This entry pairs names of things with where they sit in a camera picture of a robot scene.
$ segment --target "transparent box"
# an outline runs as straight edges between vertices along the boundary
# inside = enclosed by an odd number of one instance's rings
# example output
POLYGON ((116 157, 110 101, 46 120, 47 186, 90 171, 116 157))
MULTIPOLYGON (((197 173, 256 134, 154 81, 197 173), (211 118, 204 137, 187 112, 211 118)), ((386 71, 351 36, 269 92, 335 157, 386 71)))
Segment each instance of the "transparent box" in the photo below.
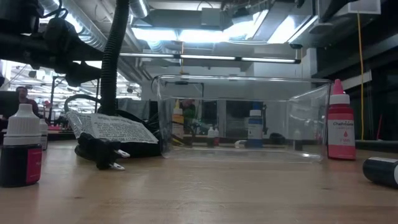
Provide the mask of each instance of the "transparent box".
POLYGON ((155 77, 162 154, 216 161, 320 161, 326 153, 330 88, 329 80, 317 79, 155 77), (254 108, 260 117, 250 117, 254 108), (175 121, 178 116, 183 123, 175 121), (183 135, 175 127, 182 127, 183 135))

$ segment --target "instruction booklet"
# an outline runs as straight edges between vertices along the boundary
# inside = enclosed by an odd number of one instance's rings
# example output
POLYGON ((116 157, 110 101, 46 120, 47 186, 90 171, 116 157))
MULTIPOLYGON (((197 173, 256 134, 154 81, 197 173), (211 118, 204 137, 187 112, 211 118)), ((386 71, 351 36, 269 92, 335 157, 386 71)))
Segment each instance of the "instruction booklet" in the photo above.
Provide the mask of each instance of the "instruction booklet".
POLYGON ((117 116, 67 112, 76 138, 87 133, 94 138, 119 142, 147 142, 157 144, 157 138, 141 123, 117 116))

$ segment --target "blue bottle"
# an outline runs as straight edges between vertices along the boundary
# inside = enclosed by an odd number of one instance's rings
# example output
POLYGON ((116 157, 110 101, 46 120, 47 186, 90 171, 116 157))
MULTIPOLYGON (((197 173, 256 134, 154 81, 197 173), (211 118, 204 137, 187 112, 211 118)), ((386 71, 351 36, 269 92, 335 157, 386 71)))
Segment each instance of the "blue bottle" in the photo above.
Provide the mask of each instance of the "blue bottle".
POLYGON ((262 103, 253 103, 248 122, 248 141, 246 147, 262 147, 262 103))

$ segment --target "wooden workbench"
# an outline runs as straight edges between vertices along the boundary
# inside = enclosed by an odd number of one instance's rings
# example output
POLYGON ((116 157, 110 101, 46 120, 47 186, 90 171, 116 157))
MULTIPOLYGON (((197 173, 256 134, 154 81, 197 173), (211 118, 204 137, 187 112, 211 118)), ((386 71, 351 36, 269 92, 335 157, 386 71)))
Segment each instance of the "wooden workbench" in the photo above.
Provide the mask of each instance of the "wooden workbench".
POLYGON ((0 189, 0 223, 397 223, 398 190, 356 162, 121 161, 99 171, 75 141, 51 142, 39 184, 0 189))

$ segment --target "red dropper bottle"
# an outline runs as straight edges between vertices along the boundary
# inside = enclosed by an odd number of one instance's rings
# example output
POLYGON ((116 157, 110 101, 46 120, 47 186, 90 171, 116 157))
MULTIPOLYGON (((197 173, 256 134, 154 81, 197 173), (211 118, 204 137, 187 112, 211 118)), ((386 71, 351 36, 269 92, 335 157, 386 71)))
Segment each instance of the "red dropper bottle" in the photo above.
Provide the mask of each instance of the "red dropper bottle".
POLYGON ((339 79, 335 80, 328 112, 328 157, 355 160, 354 110, 339 79))

